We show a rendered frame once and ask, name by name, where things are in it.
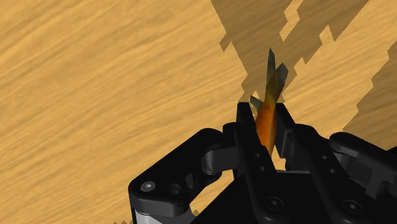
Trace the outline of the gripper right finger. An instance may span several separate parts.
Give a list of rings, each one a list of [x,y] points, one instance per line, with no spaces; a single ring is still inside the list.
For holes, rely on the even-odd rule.
[[[309,171],[332,224],[397,224],[397,146],[388,150],[348,132],[329,138],[295,123],[276,105],[275,145],[286,168]]]

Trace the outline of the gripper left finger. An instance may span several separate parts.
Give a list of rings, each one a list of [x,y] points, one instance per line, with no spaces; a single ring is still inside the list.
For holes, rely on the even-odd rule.
[[[232,183],[195,216],[192,201],[228,170]],[[249,104],[240,102],[235,122],[198,131],[130,182],[132,219],[134,224],[291,224],[289,200],[270,184],[278,174]]]

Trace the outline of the orange carrot with green leaves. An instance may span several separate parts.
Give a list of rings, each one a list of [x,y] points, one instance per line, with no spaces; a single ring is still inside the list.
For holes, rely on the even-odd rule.
[[[281,63],[275,66],[275,54],[271,48],[268,52],[267,75],[265,98],[263,101],[250,96],[249,102],[256,110],[256,132],[261,144],[266,147],[272,155],[275,146],[276,125],[276,104],[288,77],[288,69]]]

